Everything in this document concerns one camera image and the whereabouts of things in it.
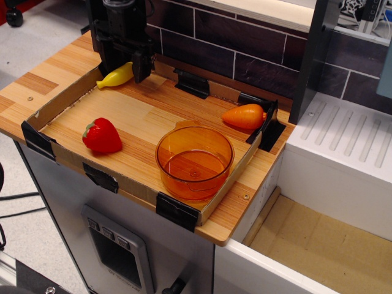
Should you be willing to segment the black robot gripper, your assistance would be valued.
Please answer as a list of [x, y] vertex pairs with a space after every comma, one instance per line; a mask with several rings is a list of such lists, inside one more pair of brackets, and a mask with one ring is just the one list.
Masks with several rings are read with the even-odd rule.
[[132, 56], [136, 83], [148, 78], [152, 70], [154, 41], [146, 33], [147, 18], [154, 4], [145, 1], [92, 1], [91, 36], [100, 54], [100, 72], [106, 76], [125, 63], [123, 54]]

